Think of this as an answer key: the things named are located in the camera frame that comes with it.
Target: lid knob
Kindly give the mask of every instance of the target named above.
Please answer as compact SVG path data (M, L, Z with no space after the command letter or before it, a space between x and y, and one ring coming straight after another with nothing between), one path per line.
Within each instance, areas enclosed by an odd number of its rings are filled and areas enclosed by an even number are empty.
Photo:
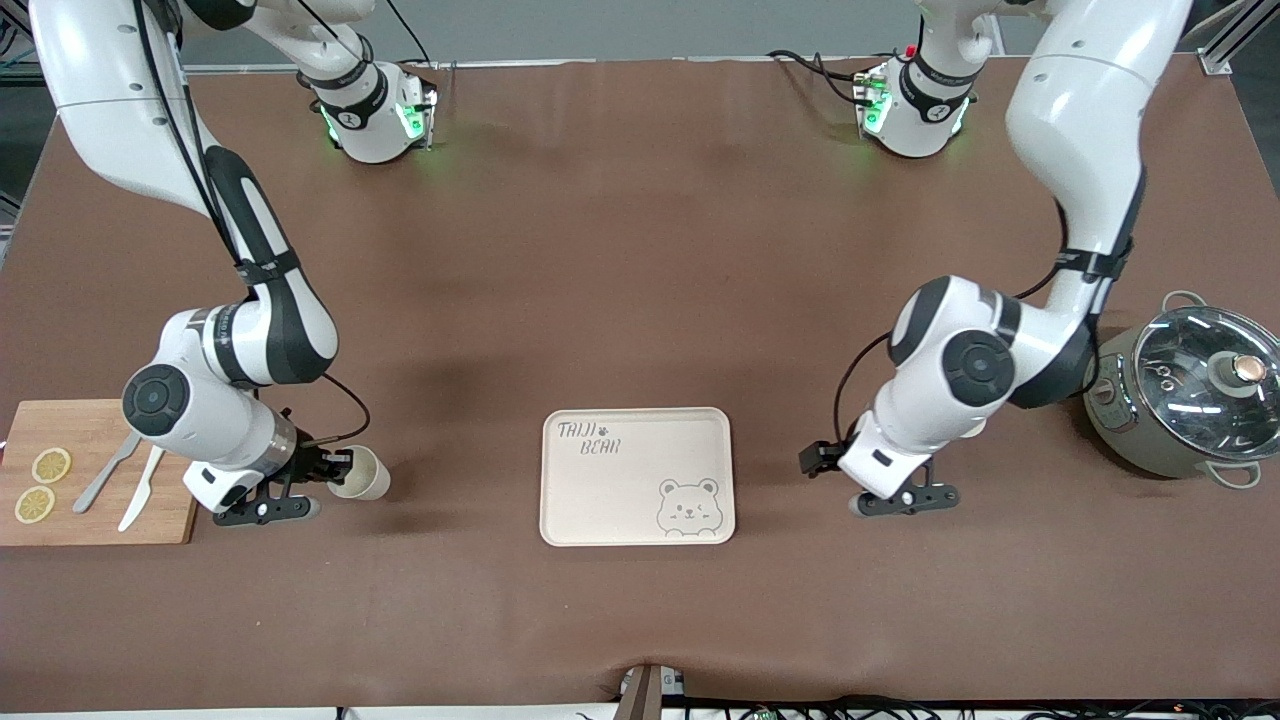
M1110 405L1116 398L1116 386L1111 380L1102 378L1093 386L1093 400L1098 405Z
M1253 355L1236 355L1231 359L1231 374L1244 384L1261 383L1267 377L1267 366Z

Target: butter knife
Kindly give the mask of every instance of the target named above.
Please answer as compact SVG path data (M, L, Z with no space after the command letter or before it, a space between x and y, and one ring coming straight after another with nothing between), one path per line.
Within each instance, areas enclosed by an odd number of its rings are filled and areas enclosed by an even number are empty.
M129 525L142 514L142 509L146 507L147 501L151 500L151 475L156 474L156 465L160 464L161 457L164 457L164 448L152 445L151 455L147 455L147 466L142 469L142 477L138 478L138 487L133 491L133 500L129 501L129 506L124 510L124 518L120 519L120 527L116 528L118 532L123 533L128 530Z
M111 473L115 471L115 468L120 462L124 462L128 456L133 455L133 451L138 448L140 442L142 442L142 436L140 436L136 430L129 430L129 437L124 438L124 442L120 445L120 450L115 451L115 455L106 461L106 466L102 468L102 471L99 473L97 477L93 478L93 482L84 488L84 492L76 498L76 505L72 505L72 512L79 514L88 511L90 506L93 505L93 501L97 500L99 493L102 492L102 486L106 484L106 479L111 477Z

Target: cutting board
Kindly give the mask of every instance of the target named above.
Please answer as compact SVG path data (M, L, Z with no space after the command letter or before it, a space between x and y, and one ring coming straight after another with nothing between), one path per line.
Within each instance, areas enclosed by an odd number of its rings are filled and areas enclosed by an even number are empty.
M151 452L143 439L116 466L88 512L77 515L72 505L129 434L116 400L35 400L18 405L0 461L0 546L32 544L180 544L191 538L196 501L182 484L189 460L165 454L151 478L151 500L128 530L115 528L133 498L142 468ZM44 520L23 525L14 516L18 496L38 484L31 464L50 447L72 455L72 470L49 487L56 495L54 510Z

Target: beige tray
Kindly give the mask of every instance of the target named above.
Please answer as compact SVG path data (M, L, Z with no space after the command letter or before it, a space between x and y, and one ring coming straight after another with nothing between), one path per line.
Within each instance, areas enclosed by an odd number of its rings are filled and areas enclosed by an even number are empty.
M557 547L727 541L736 527L728 418L716 407L553 413L539 527Z

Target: table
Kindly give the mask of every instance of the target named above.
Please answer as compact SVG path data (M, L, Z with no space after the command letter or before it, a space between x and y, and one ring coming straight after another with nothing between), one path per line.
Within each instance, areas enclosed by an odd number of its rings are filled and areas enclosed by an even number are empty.
M439 73L439 145L385 167L330 149L288 76L195 78L338 322L393 486L306 523L201 514L189 546L0 552L0 710L598 701L639 662L749 698L1280 694L1280 483L1135 474L1078 401L940 454L952 511L858 520L851 482L797 471L918 284L1018 291L1052 261L1052 199L1004 136L1023 61L916 161L773 63ZM1280 327L1280 205L1230 82L1176 58L1143 145L1102 334L1184 287ZM242 293L206 220L56 131L0 273L0 420L115 395L170 314ZM860 369L846 414L888 374ZM358 421L326 384L265 398L314 433ZM733 424L733 539L539 538L548 414L696 405Z

